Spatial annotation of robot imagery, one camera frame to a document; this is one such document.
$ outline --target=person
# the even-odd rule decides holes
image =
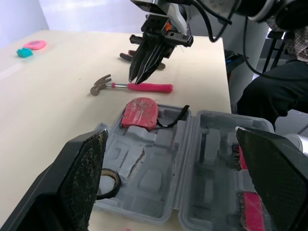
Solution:
[[[268,20],[268,25],[274,31],[283,32],[273,19]],[[276,119],[287,116],[291,109],[308,112],[308,26],[288,32],[288,36],[285,43],[288,62],[265,74],[297,81],[257,77],[238,101],[238,114],[267,119],[275,127]]]

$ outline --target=black tape roll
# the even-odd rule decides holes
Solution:
[[[96,200],[110,199],[112,197],[115,197],[117,193],[119,192],[121,185],[122,185],[119,174],[109,168],[103,168],[101,176],[109,176],[115,179],[115,185],[110,192],[105,193],[103,195],[96,195]]]

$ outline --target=pink object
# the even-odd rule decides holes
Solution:
[[[128,89],[140,90],[140,91],[159,91],[165,93],[171,93],[173,90],[172,84],[152,84],[152,83],[141,83],[136,85],[134,83],[129,83],[127,85]]]
[[[241,147],[239,147],[239,150],[241,168],[247,170]],[[265,231],[262,204],[259,195],[254,192],[244,192],[244,203],[246,218],[245,228],[249,231]]]
[[[156,127],[158,118],[158,105],[150,98],[136,98],[130,101],[125,108],[121,121],[124,128],[138,126],[147,130]]]
[[[44,41],[44,40],[35,40],[35,41],[27,42],[24,45],[24,48],[28,48],[28,49],[31,49],[31,50],[39,50],[39,49],[42,49],[45,46],[46,46],[46,41]]]

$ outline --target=wooden table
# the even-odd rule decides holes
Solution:
[[[119,54],[137,48],[129,37],[40,31],[0,50],[0,225],[68,140],[100,122],[112,125],[136,97],[175,106],[188,104],[192,115],[204,109],[231,112],[222,41],[212,44],[207,37],[195,37],[191,48],[177,47],[169,60],[164,59],[166,69],[147,81],[173,84],[171,94],[108,89],[91,96],[93,83],[104,75],[111,74],[116,83],[128,82],[130,63]],[[32,57],[17,57],[23,44],[37,39],[46,40],[47,46]],[[180,224],[177,212],[163,227],[92,213],[91,231],[126,228],[167,231],[180,230]]]

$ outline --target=textured gripper pad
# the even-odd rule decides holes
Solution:
[[[103,131],[84,144],[59,188],[58,193],[75,231],[88,230],[107,138],[107,132]]]
[[[256,129],[236,133],[249,174],[279,231],[308,226],[308,158],[286,138]]]

